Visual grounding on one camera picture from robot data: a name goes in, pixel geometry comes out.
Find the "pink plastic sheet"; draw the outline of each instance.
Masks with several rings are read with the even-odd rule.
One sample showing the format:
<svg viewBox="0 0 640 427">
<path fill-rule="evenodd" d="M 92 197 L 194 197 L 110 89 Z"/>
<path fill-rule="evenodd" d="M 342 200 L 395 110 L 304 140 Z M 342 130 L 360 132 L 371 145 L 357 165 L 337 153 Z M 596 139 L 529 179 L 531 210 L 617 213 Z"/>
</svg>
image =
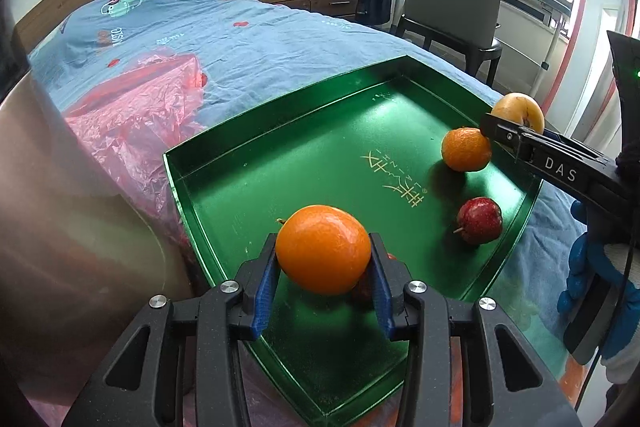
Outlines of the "pink plastic sheet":
<svg viewBox="0 0 640 427">
<path fill-rule="evenodd" d="M 184 245 L 162 154 L 204 128 L 195 121 L 206 75 L 193 54 L 164 48 L 91 89 L 63 116 L 136 208 Z"/>
</svg>

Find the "hand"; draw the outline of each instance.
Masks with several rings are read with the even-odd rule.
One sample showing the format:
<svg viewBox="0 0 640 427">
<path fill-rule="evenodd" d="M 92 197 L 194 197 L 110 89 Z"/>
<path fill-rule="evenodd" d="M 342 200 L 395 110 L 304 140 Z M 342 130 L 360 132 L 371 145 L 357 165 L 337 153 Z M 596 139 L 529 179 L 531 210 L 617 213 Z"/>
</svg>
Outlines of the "hand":
<svg viewBox="0 0 640 427">
<path fill-rule="evenodd" d="M 589 226 L 586 209 L 579 201 L 571 207 L 571 214 Z M 629 245 L 606 245 L 588 241 L 587 234 L 576 239 L 569 253 L 569 277 L 566 290 L 558 299 L 558 312 L 569 314 L 577 301 L 584 297 L 594 273 L 620 288 L 623 282 Z M 622 306 L 614 318 L 609 336 L 602 348 L 602 363 L 611 383 L 626 383 L 640 360 L 640 251 L 634 252 L 629 280 L 626 283 Z"/>
</svg>

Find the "red apple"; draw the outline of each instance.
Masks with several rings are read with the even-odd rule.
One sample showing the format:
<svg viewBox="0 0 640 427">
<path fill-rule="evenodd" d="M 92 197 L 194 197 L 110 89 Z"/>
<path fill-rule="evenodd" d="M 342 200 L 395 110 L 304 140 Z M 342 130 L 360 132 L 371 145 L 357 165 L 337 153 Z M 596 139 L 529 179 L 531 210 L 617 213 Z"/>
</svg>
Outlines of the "red apple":
<svg viewBox="0 0 640 427">
<path fill-rule="evenodd" d="M 500 237 L 502 212 L 498 203 L 490 198 L 473 198 L 462 205 L 458 212 L 460 237 L 470 245 L 484 245 Z"/>
<path fill-rule="evenodd" d="M 395 261 L 398 260 L 398 258 L 392 253 L 387 253 L 387 255 L 389 259 L 393 259 Z M 357 304 L 371 303 L 371 285 L 369 283 L 368 275 L 368 272 L 365 270 L 362 277 L 360 277 L 360 280 L 358 280 L 358 283 L 355 285 L 353 290 L 351 290 L 351 297 Z"/>
</svg>

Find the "chinese characters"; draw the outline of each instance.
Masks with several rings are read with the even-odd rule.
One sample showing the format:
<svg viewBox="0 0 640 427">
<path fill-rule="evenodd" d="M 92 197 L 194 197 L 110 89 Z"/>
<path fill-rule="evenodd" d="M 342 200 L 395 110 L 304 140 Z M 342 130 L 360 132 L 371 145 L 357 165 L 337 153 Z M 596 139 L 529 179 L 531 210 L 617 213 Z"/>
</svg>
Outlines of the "chinese characters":
<svg viewBox="0 0 640 427">
<path fill-rule="evenodd" d="M 373 172 L 386 174 L 389 184 L 383 185 L 383 188 L 390 188 L 399 193 L 400 197 L 406 200 L 412 208 L 424 201 L 423 194 L 426 194 L 426 188 L 422 188 L 418 182 L 414 182 L 411 176 L 406 174 L 388 155 L 382 153 L 379 149 L 375 149 L 375 151 L 369 151 L 369 154 L 361 156 L 361 158 L 369 162 L 369 168 L 373 169 Z"/>
</svg>

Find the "green tray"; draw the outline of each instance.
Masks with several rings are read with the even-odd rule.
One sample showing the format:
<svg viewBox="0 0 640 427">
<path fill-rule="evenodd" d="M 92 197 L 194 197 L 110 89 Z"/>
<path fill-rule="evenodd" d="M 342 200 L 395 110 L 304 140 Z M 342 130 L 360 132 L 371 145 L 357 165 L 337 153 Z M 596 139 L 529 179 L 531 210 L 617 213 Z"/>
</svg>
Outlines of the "green tray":
<svg viewBox="0 0 640 427">
<path fill-rule="evenodd" d="M 170 150 L 169 180 L 191 244 L 214 285 L 257 257 L 276 218 L 322 203 L 380 232 L 412 275 L 452 298 L 476 299 L 520 237 L 540 188 L 494 147 L 481 172 L 444 166 L 445 133 L 477 126 L 489 106 L 409 57 L 334 76 L 231 118 Z M 464 201 L 500 205 L 501 238 L 479 248 L 452 233 Z M 302 291 L 283 274 L 269 327 L 248 344 L 312 426 L 349 425 L 395 391 L 406 343 L 390 343 L 373 311 L 348 296 Z"/>
</svg>

